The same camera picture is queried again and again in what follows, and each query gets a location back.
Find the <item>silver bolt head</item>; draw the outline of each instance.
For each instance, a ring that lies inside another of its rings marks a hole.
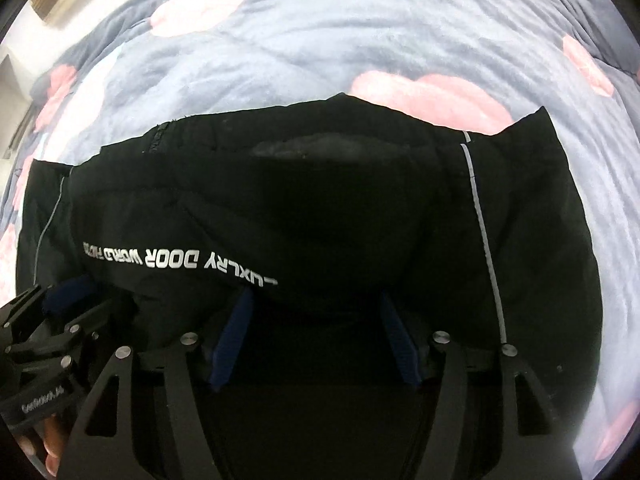
[[[130,346],[121,346],[116,350],[116,357],[118,359],[126,359],[131,355],[131,347]]]
[[[516,357],[516,355],[518,355],[518,349],[513,345],[505,343],[502,345],[502,354],[507,357]]]
[[[198,342],[198,334],[195,332],[187,332],[186,334],[182,334],[180,336],[180,343],[185,346],[191,346]]]
[[[440,343],[441,345],[446,345],[451,341],[451,336],[449,335],[449,332],[444,332],[444,330],[438,330],[437,332],[433,333],[433,340],[436,343]]]

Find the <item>blue-gray blanket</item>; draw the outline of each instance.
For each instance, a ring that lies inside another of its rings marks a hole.
[[[0,208],[0,301],[33,157],[79,164],[163,121],[338,92],[485,134],[543,105],[600,270],[600,372],[574,447],[592,478],[640,412],[639,68],[609,0],[131,0],[33,88]]]

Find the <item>black jacket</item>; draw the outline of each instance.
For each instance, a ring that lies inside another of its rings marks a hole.
[[[18,290],[34,268],[43,285],[89,272],[132,293],[143,345],[158,346],[249,285],[297,320],[291,344],[322,341],[337,360],[384,290],[434,330],[496,348],[472,171],[508,342],[579,420],[602,303],[566,156],[544,109],[468,136],[338,95],[161,124],[76,168],[35,162]]]

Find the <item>hand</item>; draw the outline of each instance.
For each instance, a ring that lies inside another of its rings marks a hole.
[[[60,467],[60,458],[66,446],[68,436],[62,423],[56,415],[52,415],[44,420],[44,448],[47,451],[45,466],[50,475],[56,476]],[[27,456],[36,454],[33,442],[25,436],[16,438],[18,445]]]

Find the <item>pink petal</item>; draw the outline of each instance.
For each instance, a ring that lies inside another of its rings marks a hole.
[[[616,417],[616,420],[605,433],[598,452],[596,460],[604,460],[618,449],[618,446],[625,439],[627,433],[633,426],[638,414],[640,413],[640,400],[632,400],[624,410]]]
[[[22,200],[24,200],[24,190],[27,187],[27,180],[29,178],[29,172],[31,171],[31,163],[33,162],[33,155],[24,159],[22,164],[22,172],[18,177],[18,182],[15,184],[14,194],[14,209],[20,211],[22,208]]]
[[[15,258],[17,240],[10,224],[0,238],[0,306],[15,298]]]
[[[507,109],[475,84],[429,74],[418,81],[371,71],[359,75],[350,95],[437,126],[495,135],[513,124]]]
[[[62,101],[76,81],[76,74],[76,69],[69,65],[60,65],[51,71],[49,75],[50,86],[49,89],[47,89],[47,97],[49,97],[49,99],[36,117],[35,132],[41,131],[53,120]]]
[[[152,33],[169,38],[209,30],[226,20],[244,0],[169,0],[151,16]]]
[[[596,94],[611,97],[615,90],[609,78],[600,70],[591,54],[575,38],[562,38],[562,51],[587,80]]]
[[[82,80],[47,139],[43,160],[58,162],[68,142],[96,120],[104,101],[104,80],[118,59],[119,52],[120,49],[111,52]]]

